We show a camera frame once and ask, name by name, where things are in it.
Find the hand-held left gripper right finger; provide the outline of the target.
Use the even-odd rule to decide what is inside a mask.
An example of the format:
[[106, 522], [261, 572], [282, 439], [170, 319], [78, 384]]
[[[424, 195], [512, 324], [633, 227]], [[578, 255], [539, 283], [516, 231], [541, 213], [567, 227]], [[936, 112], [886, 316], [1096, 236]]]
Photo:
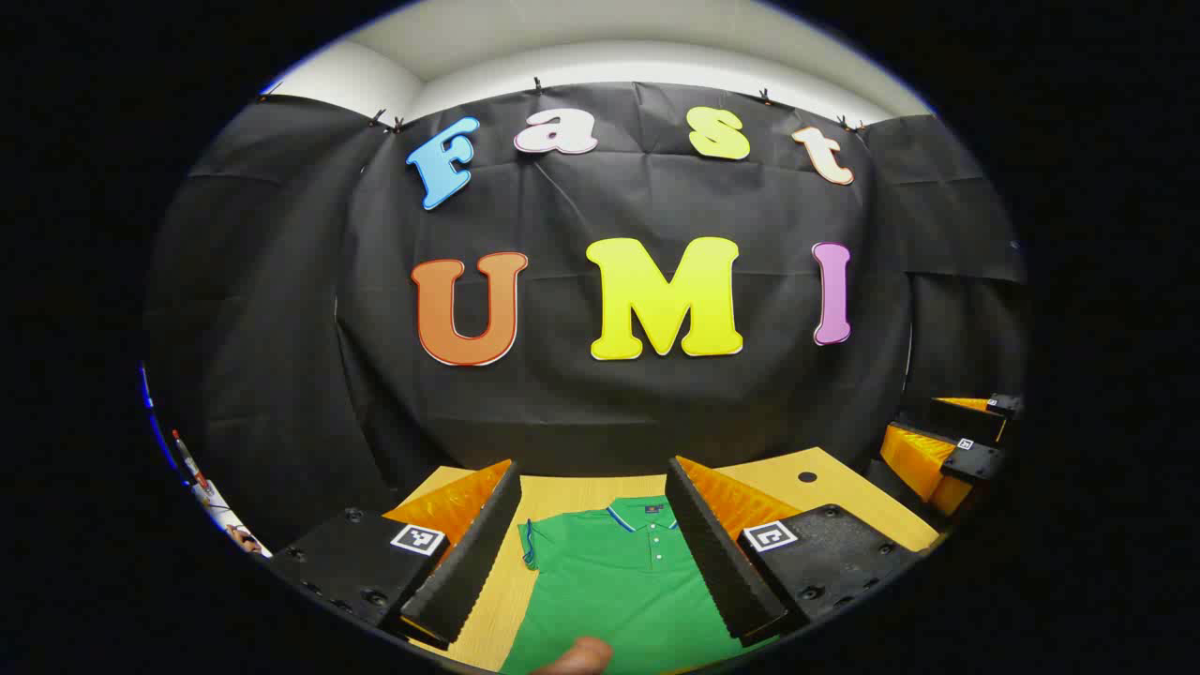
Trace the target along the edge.
[[926, 554], [926, 527], [832, 465], [782, 468], [797, 504], [744, 478], [674, 456], [666, 497], [728, 633], [750, 646], [824, 623]]

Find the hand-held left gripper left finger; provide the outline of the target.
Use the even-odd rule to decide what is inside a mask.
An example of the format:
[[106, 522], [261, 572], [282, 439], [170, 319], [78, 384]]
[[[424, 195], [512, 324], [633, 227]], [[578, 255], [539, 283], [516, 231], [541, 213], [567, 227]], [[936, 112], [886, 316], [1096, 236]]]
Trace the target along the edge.
[[300, 593], [436, 649], [458, 640], [521, 501], [511, 460], [386, 513], [347, 507], [270, 558]]

